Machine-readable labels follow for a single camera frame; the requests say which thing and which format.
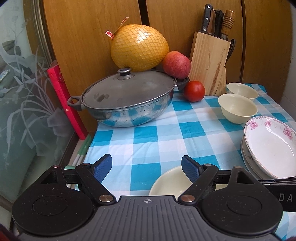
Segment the cream bowl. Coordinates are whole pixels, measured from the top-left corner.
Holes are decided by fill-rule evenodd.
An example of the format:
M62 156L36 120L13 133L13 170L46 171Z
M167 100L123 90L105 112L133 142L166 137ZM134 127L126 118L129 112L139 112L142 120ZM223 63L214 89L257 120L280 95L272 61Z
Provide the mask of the cream bowl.
M224 117L234 124L244 124L258 112L257 106L248 98L226 93L218 97Z
M230 93L244 96L251 101L254 101L257 97L259 97L259 94L255 89L242 83L229 83L227 84L227 89Z
M149 196L173 195L178 197L190 186L192 182L178 166L162 174L150 189Z

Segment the white plate pink rim flowers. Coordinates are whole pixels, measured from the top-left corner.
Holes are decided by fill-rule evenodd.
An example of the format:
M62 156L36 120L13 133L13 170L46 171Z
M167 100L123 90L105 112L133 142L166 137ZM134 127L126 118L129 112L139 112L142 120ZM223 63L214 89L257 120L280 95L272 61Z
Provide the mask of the white plate pink rim flowers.
M253 160L268 176L295 176L295 131L286 123L255 116L245 124L244 140Z

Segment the white green chopsticks bundle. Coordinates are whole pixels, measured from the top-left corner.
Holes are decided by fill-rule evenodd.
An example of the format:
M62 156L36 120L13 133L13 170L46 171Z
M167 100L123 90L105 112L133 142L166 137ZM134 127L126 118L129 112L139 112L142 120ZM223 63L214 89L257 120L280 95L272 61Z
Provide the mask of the white green chopsticks bundle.
M88 135L86 137L86 139L81 143L81 146L79 147L79 150L78 150L73 162L70 163L70 165L66 165L64 167L65 170L74 169L76 166L83 163L91 142L92 142L92 136Z

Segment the blue white checkered tablecloth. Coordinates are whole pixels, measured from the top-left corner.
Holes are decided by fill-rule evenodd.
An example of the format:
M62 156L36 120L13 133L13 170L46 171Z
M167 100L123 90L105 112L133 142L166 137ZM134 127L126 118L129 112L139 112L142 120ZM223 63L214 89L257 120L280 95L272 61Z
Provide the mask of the blue white checkered tablecloth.
M163 173L180 166L184 155L224 170L243 166L242 136L243 126L226 120L217 97L191 103L175 92L165 112L144 125L99 124L84 162L110 154L113 165L103 185L116 197L146 196Z

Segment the frosted glass panel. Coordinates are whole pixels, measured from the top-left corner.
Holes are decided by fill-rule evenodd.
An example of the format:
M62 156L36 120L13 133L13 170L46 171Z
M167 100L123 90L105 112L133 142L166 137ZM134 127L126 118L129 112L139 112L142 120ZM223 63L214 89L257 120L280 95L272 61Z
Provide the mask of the frosted glass panel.
M38 1L1 2L1 196L14 202L74 134L48 76Z

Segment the steel pot with lid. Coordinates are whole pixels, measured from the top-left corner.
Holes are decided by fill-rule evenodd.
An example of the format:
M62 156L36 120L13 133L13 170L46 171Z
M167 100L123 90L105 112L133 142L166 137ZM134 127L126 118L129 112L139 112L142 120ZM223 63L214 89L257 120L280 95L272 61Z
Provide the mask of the steel pot with lid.
M67 104L77 111L88 110L107 126L139 126L160 116L171 104L174 91L183 90L189 80L158 70L123 68L93 83L80 96L69 97Z

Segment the red tomato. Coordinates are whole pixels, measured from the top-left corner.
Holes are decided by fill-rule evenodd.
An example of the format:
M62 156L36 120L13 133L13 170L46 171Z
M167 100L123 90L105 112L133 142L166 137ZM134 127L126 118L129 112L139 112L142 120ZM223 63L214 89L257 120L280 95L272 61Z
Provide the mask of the red tomato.
M201 101L204 96L205 88L199 81L190 81L184 88L184 97L190 102Z

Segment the red flat box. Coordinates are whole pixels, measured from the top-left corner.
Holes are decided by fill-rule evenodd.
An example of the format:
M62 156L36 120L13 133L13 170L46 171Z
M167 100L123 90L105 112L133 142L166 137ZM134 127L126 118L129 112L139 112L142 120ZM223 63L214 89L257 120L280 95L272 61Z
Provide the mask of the red flat box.
M54 60L51 64L49 69L47 70L49 78L52 82L53 88L57 94L57 97L71 123L74 128L74 131L78 135L79 139L85 140L88 136L88 131L86 130L82 120L78 114L78 112L68 106L67 100L70 98L70 93L67 89L66 83L62 76L59 64L57 60Z

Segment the red apple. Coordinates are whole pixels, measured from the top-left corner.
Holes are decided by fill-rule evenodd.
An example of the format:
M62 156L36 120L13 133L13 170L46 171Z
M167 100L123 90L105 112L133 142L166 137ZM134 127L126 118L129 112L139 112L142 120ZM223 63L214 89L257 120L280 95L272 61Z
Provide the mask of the red apple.
M162 66L165 73L177 79L185 79L191 70L189 58L178 51L166 54Z

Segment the wooden knife block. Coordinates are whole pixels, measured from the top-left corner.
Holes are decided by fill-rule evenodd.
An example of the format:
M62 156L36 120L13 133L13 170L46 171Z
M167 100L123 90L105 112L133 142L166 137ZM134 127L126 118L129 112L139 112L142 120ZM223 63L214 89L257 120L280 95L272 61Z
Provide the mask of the wooden knife block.
M230 42L202 32L195 32L190 54L189 79L204 85L206 95L226 93L226 59Z

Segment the black scissors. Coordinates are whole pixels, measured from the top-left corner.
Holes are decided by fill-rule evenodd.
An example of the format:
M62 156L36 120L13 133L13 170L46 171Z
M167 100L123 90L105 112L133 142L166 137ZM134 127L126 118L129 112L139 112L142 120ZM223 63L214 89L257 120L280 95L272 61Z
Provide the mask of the black scissors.
M227 55L227 58L226 58L226 62L228 62L228 60L230 59L234 49L235 49L235 46L236 46L236 40L235 39L231 39L230 41L230 48L229 48L229 51L228 51L228 55Z

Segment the yellow netted pomelo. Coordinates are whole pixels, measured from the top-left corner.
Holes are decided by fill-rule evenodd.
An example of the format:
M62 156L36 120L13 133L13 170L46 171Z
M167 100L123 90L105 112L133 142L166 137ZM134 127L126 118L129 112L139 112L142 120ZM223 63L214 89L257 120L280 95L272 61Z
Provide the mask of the yellow netted pomelo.
M129 24L125 17L115 32L107 30L111 39L110 54L118 68L146 71L159 65L169 52L165 37L156 29L140 24Z

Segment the wooden cabinet doors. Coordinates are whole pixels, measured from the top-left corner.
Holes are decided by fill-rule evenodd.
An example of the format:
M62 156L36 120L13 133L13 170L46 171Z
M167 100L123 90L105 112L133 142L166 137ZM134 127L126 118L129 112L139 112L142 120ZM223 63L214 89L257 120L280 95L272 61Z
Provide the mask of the wooden cabinet doors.
M111 40L123 19L157 29L169 48L191 52L201 28L205 1L23 1L33 52L57 60L67 89L80 95L90 84L117 71ZM232 10L229 34L236 46L226 64L228 82L263 85L281 101L292 51L292 15L288 1L211 1L215 9Z

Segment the brown wooden handled knife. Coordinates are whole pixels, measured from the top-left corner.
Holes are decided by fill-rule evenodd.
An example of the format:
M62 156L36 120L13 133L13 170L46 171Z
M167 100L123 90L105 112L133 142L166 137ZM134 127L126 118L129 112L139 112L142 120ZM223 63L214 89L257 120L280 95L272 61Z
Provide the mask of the brown wooden handled knife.
M227 9L222 22L220 38L226 40L234 24L235 12Z

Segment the black handled knife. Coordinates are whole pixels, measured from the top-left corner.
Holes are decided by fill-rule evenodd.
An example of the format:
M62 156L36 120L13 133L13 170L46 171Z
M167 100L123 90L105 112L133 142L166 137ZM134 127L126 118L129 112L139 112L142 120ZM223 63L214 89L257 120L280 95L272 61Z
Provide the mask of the black handled knife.
M214 14L213 6L211 4L206 4L204 7L202 29L201 29L203 33L207 33L207 34L212 33L213 14Z

